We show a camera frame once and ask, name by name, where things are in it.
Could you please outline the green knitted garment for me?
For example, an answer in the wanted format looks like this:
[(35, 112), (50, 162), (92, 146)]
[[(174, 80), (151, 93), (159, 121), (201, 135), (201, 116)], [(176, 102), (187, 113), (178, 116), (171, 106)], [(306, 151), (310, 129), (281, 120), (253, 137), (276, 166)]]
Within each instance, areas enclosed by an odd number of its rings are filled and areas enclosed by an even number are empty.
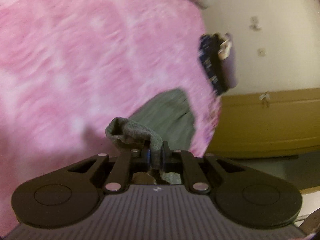
[(164, 141), (173, 150), (188, 150), (195, 134), (195, 118), (188, 97), (181, 89), (156, 95), (129, 118), (116, 117), (105, 129), (105, 134), (119, 150), (151, 150), (151, 167), (147, 172), (136, 172), (132, 181), (144, 185), (177, 185), (177, 172), (161, 170), (161, 148)]

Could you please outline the yellow wooden cabinet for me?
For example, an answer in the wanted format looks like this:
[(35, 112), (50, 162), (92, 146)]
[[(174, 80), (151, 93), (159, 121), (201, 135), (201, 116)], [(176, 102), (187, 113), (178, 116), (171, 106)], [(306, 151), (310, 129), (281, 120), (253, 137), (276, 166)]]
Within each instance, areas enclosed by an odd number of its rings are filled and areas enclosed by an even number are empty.
[(250, 159), (319, 151), (319, 89), (229, 95), (206, 152)]

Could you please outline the dark blue patterned bag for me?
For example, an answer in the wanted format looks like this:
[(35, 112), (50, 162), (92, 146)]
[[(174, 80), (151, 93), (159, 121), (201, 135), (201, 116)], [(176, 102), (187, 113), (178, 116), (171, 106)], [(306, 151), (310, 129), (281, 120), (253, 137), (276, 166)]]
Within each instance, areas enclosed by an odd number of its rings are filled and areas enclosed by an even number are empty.
[(235, 49), (231, 34), (202, 35), (199, 60), (216, 96), (237, 86)]

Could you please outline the pink rose pattern blanket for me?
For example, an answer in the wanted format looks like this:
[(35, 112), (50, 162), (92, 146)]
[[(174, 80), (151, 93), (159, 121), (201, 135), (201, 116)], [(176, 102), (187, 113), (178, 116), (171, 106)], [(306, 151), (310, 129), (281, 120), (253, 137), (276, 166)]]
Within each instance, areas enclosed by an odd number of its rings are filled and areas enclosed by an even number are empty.
[(1, 0), (1, 235), (23, 182), (112, 149), (105, 128), (183, 89), (204, 154), (220, 101), (199, 63), (189, 0)]

